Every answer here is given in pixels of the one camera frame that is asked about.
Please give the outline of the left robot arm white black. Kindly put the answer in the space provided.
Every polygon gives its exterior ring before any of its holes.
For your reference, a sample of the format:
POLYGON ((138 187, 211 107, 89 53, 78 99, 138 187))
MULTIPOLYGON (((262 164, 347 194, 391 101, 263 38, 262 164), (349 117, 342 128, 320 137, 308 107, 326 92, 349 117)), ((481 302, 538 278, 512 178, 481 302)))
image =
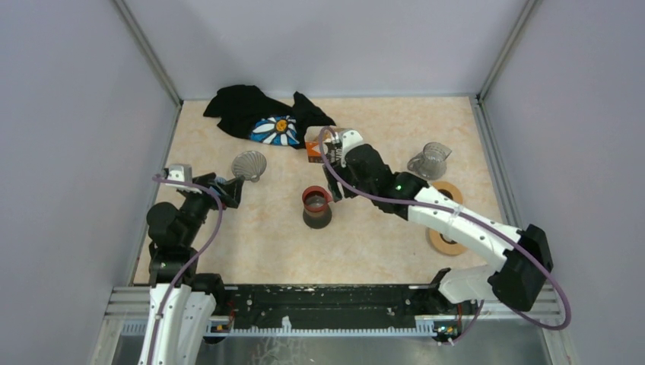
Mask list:
POLYGON ((223 212, 238 208, 244 180, 209 173, 192 177, 166 169, 156 183, 175 188, 180 207, 169 202, 147 213, 149 304, 140 364, 194 364, 211 315, 222 313, 228 295, 219 274, 199 274, 199 257, 221 228, 223 212))

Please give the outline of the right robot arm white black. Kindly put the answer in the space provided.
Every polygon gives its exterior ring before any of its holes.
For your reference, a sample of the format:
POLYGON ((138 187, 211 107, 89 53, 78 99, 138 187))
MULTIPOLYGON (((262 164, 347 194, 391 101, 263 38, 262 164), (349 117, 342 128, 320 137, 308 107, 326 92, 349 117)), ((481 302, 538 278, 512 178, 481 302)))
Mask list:
POLYGON ((333 198, 369 199, 382 212, 420 224, 464 246, 485 260, 468 269, 442 269, 433 279, 428 303, 448 313, 467 300, 497 299, 509 308, 530 311, 553 269, 545 231, 486 218, 408 172, 393 172, 369 144, 352 148, 346 161, 325 162, 323 171, 333 198))

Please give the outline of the ribbed glass dripper cone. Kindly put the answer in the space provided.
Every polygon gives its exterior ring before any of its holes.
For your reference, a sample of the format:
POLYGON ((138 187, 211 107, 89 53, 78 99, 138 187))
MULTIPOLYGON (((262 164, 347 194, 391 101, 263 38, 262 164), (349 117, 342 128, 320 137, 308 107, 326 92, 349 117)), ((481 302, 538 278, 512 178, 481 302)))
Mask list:
POLYGON ((257 183, 267 167, 264 154, 259 151, 244 151, 231 163, 231 172, 236 178, 257 183))

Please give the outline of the orange coffee filter box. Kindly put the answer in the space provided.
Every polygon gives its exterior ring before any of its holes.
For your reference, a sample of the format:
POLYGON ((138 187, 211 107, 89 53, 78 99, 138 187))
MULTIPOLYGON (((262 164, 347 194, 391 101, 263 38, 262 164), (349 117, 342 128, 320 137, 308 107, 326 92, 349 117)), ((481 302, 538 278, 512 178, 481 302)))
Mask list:
POLYGON ((331 139, 325 139, 322 144, 318 141, 306 141, 305 148, 309 163, 323 163, 323 154, 330 163, 337 160, 337 150, 331 139))

